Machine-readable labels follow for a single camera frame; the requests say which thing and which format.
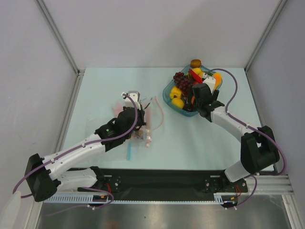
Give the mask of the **brown longan bunch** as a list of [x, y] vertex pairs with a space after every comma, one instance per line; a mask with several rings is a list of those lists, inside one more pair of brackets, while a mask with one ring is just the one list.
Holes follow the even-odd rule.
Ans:
[[147, 137], [149, 135], [149, 132], [145, 128], [140, 128], [138, 131], [135, 131], [132, 134], [133, 140], [147, 140]]

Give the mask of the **clear zip bag pink zipper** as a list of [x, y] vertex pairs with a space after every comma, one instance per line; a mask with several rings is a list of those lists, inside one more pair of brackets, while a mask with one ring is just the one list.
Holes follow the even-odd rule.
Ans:
[[[156, 97], [152, 97], [150, 99], [141, 99], [140, 98], [140, 109], [145, 111], [144, 119], [146, 125], [140, 127], [148, 130], [149, 135], [147, 140], [142, 140], [145, 143], [145, 146], [148, 147], [152, 142], [152, 133], [159, 127], [163, 125], [164, 122], [164, 112], [157, 100]], [[118, 147], [125, 143], [126, 141], [135, 141], [132, 139], [132, 134], [135, 132], [132, 129], [136, 125], [137, 122], [137, 110], [138, 108], [134, 104], [135, 109], [135, 120], [131, 128], [123, 134], [119, 134], [118, 131], [114, 129], [114, 121], [116, 117], [112, 118], [107, 123], [99, 126], [97, 129], [93, 130], [88, 137], [85, 139], [86, 142], [90, 142], [92, 144], [100, 144], [103, 145], [105, 151], [109, 151], [115, 147]]]

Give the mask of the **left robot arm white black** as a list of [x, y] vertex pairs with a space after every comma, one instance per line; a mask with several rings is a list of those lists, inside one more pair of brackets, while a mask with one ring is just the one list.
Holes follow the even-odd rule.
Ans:
[[108, 152], [131, 138], [145, 126], [142, 105], [124, 106], [117, 117], [100, 126], [93, 134], [67, 150], [41, 157], [34, 154], [28, 159], [25, 179], [36, 202], [52, 197], [59, 190], [104, 188], [105, 179], [97, 167], [85, 170], [70, 169], [97, 154]]

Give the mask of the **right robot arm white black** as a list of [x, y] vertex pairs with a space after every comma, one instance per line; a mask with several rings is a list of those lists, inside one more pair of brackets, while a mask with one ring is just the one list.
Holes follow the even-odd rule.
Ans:
[[275, 164], [280, 159], [272, 129], [268, 126], [254, 128], [233, 117], [225, 105], [217, 100], [218, 91], [211, 92], [205, 83], [190, 87], [193, 106], [201, 117], [234, 136], [241, 144], [240, 159], [221, 172], [220, 187], [232, 191], [237, 181]]

